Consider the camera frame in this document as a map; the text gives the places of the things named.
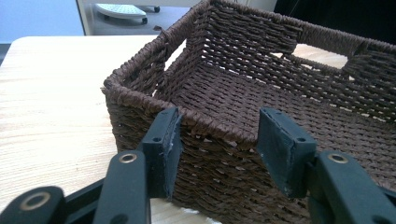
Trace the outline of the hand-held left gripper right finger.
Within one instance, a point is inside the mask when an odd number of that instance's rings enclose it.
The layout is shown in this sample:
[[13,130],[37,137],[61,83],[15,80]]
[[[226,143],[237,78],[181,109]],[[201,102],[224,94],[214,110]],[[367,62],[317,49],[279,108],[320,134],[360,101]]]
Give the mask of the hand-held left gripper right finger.
[[286,114],[271,107],[260,109],[257,151],[280,191],[303,198],[304,168],[315,158],[317,141]]

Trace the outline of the pale partition panel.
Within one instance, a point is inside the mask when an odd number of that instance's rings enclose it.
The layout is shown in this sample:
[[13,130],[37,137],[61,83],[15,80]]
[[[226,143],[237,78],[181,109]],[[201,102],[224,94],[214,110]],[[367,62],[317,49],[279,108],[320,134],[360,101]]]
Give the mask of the pale partition panel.
[[0,44],[58,35],[84,35],[76,0],[0,0]]

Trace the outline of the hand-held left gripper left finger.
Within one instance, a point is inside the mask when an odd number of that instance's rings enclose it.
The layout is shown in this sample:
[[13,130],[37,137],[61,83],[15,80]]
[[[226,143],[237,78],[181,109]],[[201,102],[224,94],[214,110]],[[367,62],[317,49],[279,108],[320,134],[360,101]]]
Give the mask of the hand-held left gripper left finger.
[[170,199],[173,195],[178,163],[183,152],[181,119],[177,107],[161,111],[138,145],[146,157],[150,198]]

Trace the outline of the black curtain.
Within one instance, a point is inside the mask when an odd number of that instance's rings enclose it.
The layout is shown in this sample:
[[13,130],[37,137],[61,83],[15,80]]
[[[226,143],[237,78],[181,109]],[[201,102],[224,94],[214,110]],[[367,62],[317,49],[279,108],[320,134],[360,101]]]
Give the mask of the black curtain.
[[396,0],[277,0],[275,12],[396,45]]

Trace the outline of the brown woven basket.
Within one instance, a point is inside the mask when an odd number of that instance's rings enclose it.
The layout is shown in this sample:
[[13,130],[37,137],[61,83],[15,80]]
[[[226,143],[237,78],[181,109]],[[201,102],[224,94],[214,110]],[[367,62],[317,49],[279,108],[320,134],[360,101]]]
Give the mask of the brown woven basket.
[[204,0],[116,69],[103,87],[119,150],[177,107],[174,202],[222,224],[308,224],[256,152],[259,111],[290,116],[322,150],[354,157],[396,191],[396,46]]

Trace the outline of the wheeled round base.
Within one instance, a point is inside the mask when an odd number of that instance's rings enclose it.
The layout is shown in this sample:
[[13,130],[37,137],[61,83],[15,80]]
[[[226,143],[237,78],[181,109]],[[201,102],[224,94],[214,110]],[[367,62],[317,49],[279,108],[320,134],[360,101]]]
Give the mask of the wheeled round base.
[[95,9],[103,15],[106,21],[110,19],[139,20],[148,23],[147,13],[135,5],[125,4],[95,4]]

